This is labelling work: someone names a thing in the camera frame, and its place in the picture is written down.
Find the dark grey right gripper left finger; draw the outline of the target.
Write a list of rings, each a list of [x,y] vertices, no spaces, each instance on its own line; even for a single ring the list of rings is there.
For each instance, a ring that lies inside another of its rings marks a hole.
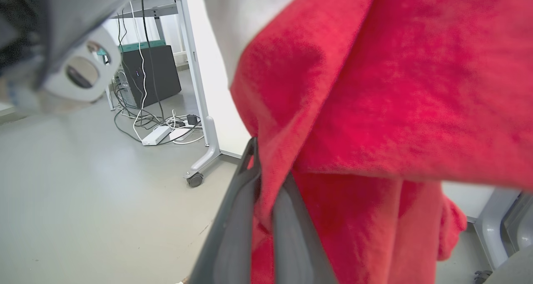
[[[254,203],[261,183],[257,138],[247,144],[189,284],[251,284]]]

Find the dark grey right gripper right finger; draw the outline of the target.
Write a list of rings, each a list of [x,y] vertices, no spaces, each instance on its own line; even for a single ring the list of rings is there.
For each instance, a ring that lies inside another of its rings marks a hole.
[[[339,284],[292,174],[272,212],[275,284]]]

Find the red fleece clothing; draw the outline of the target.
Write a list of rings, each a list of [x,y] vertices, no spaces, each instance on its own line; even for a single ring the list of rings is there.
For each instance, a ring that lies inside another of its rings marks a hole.
[[[533,192],[533,0],[295,0],[231,92],[262,167],[252,284],[289,173],[340,284],[434,284],[467,225],[442,180]]]

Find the grey partition foot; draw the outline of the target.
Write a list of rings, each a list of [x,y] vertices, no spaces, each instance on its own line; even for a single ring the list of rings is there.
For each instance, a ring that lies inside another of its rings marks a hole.
[[[519,195],[518,190],[494,189],[474,223],[474,228],[493,271],[508,259],[501,240],[501,222]]]
[[[501,237],[508,256],[533,245],[533,194],[518,195],[501,223]]]
[[[207,152],[183,174],[183,178],[186,179],[188,184],[193,182],[193,178],[202,178],[201,171],[221,154],[214,119],[211,116],[205,117],[205,119],[202,119],[202,127],[207,134],[208,149]]]

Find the white power adapter box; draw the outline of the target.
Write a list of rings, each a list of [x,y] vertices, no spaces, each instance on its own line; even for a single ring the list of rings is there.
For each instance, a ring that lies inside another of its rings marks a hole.
[[[177,140],[178,142],[180,142],[190,136],[190,131],[191,128],[174,129],[172,132],[169,133],[168,138],[169,140]]]

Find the white power strip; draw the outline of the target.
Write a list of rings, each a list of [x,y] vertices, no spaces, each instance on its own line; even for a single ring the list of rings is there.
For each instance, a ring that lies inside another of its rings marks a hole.
[[[141,140],[143,146],[155,146],[158,145],[169,133],[172,132],[172,128],[169,126],[158,126]]]

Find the black computer tower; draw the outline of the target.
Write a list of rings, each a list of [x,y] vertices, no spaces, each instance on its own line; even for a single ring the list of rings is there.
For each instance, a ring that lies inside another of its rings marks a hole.
[[[181,92],[171,46],[125,52],[124,70],[118,72],[118,96],[127,106],[139,109]]]

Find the teal flat box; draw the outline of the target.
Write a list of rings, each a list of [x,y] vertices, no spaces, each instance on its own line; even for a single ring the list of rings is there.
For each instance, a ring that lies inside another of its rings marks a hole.
[[[150,41],[148,42],[141,42],[141,43],[131,43],[126,45],[119,45],[118,48],[121,52],[129,52],[129,51],[136,51],[140,49],[146,49],[148,47],[159,47],[166,45],[166,42],[164,40],[156,40],[156,41]]]

